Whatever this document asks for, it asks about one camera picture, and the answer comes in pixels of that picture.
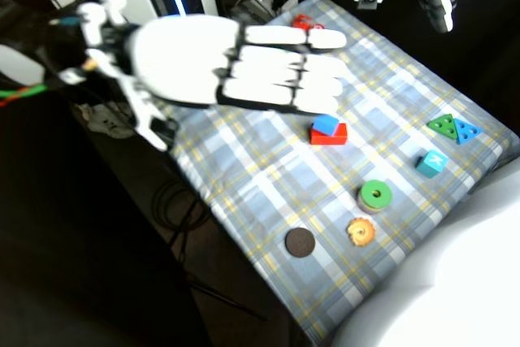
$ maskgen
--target red wire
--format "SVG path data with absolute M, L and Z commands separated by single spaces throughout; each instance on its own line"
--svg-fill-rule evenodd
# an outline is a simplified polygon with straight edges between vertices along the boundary
M 20 99 L 22 93 L 29 89 L 30 87 L 22 87 L 21 89 L 17 89 L 16 92 L 12 94 L 10 97 L 7 97 L 0 101 L 0 107 L 7 106 L 10 102 L 15 101 L 16 99 Z

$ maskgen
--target dark brown round cookie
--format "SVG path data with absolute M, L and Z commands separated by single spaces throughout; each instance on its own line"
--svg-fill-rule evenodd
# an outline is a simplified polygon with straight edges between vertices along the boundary
M 294 228 L 285 237 L 287 251 L 297 258 L 312 254 L 315 244 L 313 234 L 305 228 Z

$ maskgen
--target blue triangle block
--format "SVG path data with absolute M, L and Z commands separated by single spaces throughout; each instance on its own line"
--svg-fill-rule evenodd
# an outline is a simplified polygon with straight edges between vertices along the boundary
M 467 143 L 469 140 L 474 139 L 480 133 L 482 133 L 482 129 L 478 128 L 472 124 L 468 124 L 467 122 L 461 121 L 459 119 L 454 119 L 455 127 L 457 128 L 457 143 L 459 145 Z

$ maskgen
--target tablecloth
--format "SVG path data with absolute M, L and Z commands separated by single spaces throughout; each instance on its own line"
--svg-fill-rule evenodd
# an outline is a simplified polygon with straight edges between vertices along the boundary
M 348 75 L 336 116 L 349 141 L 312 146 L 312 117 L 207 110 L 162 103 L 180 123 L 171 156 L 258 273 L 319 344 L 345 316 L 498 163 L 518 155 L 520 141 L 503 124 L 386 38 L 330 0 L 305 0 L 274 20 L 290 24 L 303 13 L 344 32 L 334 55 Z M 451 113 L 483 134 L 458 145 L 428 121 Z M 428 150 L 449 158 L 428 179 L 414 168 Z M 369 216 L 356 204 L 367 180 L 386 182 L 392 204 Z M 356 247 L 349 221 L 373 222 L 375 240 Z M 284 246 L 291 228 L 309 229 L 313 253 L 294 258 Z

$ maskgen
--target table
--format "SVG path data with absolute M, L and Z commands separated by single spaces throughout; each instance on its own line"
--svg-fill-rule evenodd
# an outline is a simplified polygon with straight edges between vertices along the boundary
M 216 106 L 161 110 L 180 123 L 171 156 L 258 273 L 319 344 L 345 316 L 497 164 L 516 157 L 520 140 L 469 98 L 330 0 L 305 0 L 296 14 L 344 32 L 333 55 L 347 63 L 336 113 L 349 127 L 342 146 L 312 146 L 312 117 Z M 442 114 L 480 126 L 457 145 L 426 123 Z M 433 179 L 414 168 L 428 150 L 449 157 Z M 368 216 L 356 204 L 370 179 L 393 190 L 390 207 Z M 375 225 L 375 240 L 351 244 L 349 221 Z M 291 228 L 316 239 L 306 258 L 284 247 Z

